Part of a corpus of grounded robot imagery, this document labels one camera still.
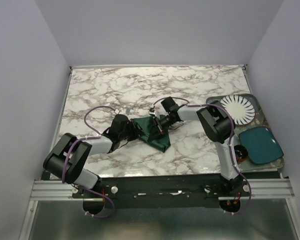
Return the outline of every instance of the green cloth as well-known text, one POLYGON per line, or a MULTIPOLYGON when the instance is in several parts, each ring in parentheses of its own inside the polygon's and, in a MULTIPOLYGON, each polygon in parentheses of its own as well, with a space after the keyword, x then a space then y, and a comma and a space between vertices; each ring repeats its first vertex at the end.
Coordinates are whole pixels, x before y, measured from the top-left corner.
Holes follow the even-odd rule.
POLYGON ((143 132, 143 135, 139 137, 140 140, 163 153, 171 146, 168 129, 163 130, 164 134, 160 136, 160 138, 149 141, 149 136, 158 132, 156 126, 152 122, 151 116, 134 118, 133 120, 143 132))

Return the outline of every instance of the white wall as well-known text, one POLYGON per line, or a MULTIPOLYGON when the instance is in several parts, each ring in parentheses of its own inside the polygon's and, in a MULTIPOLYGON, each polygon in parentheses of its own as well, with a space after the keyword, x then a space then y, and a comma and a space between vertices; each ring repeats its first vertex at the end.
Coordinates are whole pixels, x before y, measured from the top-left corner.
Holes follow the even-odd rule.
POLYGON ((72 66, 247 64, 283 0, 35 0, 72 66))
POLYGON ((33 0, 0 0, 0 240, 18 239, 69 67, 33 0))
POLYGON ((285 0, 247 69, 285 154, 300 214, 300 0, 285 0))

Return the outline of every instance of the striped plate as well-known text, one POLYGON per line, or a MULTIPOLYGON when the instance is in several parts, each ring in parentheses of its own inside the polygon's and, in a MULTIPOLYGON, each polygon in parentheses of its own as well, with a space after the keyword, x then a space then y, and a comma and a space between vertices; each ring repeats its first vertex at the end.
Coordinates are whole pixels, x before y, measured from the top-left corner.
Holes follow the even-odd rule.
POLYGON ((255 118, 254 106, 246 98, 239 95, 228 95, 220 103, 233 118, 236 125, 246 125, 255 118))

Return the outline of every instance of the gray floor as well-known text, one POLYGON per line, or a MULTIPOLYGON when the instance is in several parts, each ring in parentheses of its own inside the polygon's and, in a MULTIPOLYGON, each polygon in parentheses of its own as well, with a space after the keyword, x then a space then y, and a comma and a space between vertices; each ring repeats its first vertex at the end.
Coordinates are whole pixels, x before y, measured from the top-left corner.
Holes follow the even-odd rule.
POLYGON ((77 201, 40 202, 32 240, 294 240, 286 201, 253 200, 231 216, 221 209, 119 209, 108 219, 85 216, 77 201))

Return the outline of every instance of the marble table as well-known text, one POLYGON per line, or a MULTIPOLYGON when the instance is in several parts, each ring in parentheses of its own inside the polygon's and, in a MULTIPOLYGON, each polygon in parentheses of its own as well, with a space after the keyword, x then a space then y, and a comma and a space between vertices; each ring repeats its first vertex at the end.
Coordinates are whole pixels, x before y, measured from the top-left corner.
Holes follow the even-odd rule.
MULTIPOLYGON (((191 104, 204 104, 212 96, 249 92, 238 65, 74 69, 59 137, 68 132, 78 137, 95 136, 83 118, 98 105, 119 111, 130 108, 129 116, 138 118, 147 116, 152 103, 162 97, 180 97, 191 104)), ((114 115, 109 109, 97 109, 87 121, 104 131, 114 115)), ((200 122, 187 121, 178 130, 170 131, 169 136, 171 147, 165 153, 135 140, 113 153, 90 156, 85 168, 101 177, 220 172, 215 145, 206 137, 200 122)))

